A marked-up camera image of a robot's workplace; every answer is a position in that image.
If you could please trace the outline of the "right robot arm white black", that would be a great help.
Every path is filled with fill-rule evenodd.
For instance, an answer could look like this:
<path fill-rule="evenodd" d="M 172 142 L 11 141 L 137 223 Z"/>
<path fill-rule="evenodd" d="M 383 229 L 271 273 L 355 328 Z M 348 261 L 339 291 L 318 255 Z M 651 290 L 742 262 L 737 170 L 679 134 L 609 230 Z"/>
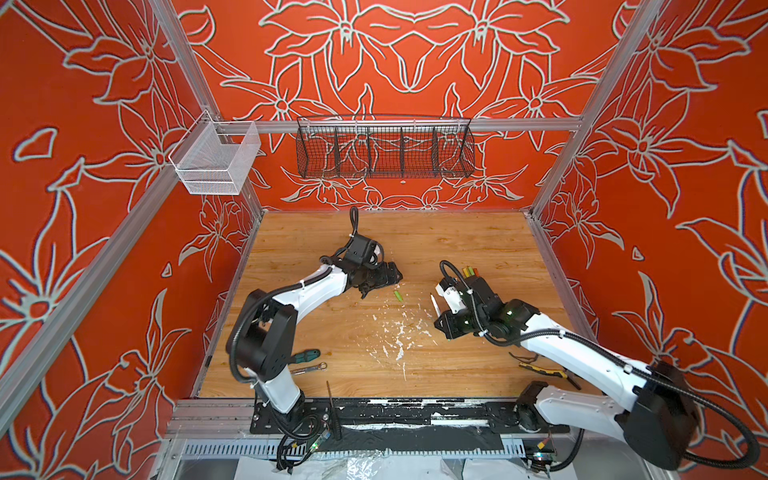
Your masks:
<path fill-rule="evenodd" d="M 519 299 L 504 302 L 487 282 L 465 276 L 447 260 L 436 292 L 448 305 L 435 327 L 447 339 L 472 334 L 501 348 L 522 347 L 547 358 L 598 389 L 590 395 L 568 392 L 545 382 L 531 383 L 518 397 L 518 423 L 536 432 L 546 425 L 567 425 L 624 442 L 648 463 L 676 470 L 685 461 L 723 470 L 757 463 L 761 447 L 736 415 L 691 391 L 682 372 L 657 362 L 633 360 L 591 341 Z M 701 457 L 690 451 L 701 410 L 730 423 L 746 442 L 734 459 Z"/>

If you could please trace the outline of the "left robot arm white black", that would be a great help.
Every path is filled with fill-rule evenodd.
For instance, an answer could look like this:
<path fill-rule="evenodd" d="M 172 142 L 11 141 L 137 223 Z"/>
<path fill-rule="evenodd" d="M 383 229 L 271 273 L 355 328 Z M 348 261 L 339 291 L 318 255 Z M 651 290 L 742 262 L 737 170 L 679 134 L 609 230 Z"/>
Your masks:
<path fill-rule="evenodd" d="M 349 211 L 352 227 L 346 243 L 320 258 L 304 279 L 270 292 L 248 294 L 226 344 L 233 378 L 255 388 L 266 402 L 276 428 L 287 438 L 307 442 L 326 423 L 305 411 L 305 395 L 289 368 L 297 326 L 309 313 L 350 289 L 362 297 L 398 284 L 403 275 L 384 260 L 379 242 L 359 233 L 359 211 Z"/>

